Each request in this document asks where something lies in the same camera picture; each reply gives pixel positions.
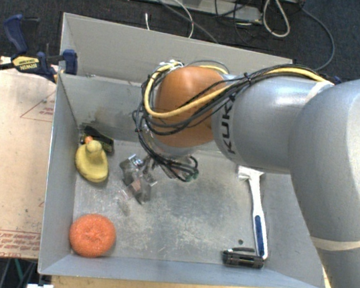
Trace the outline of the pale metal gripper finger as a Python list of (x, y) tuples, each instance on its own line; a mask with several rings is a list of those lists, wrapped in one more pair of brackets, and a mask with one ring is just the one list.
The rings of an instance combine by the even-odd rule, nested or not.
[(153, 182), (143, 177), (138, 177), (127, 186), (127, 189), (139, 204), (144, 204), (151, 199), (153, 186)]
[(130, 185), (137, 178), (139, 171), (141, 170), (142, 160), (133, 154), (124, 161), (119, 163), (119, 166), (123, 174), (123, 182), (126, 185)]

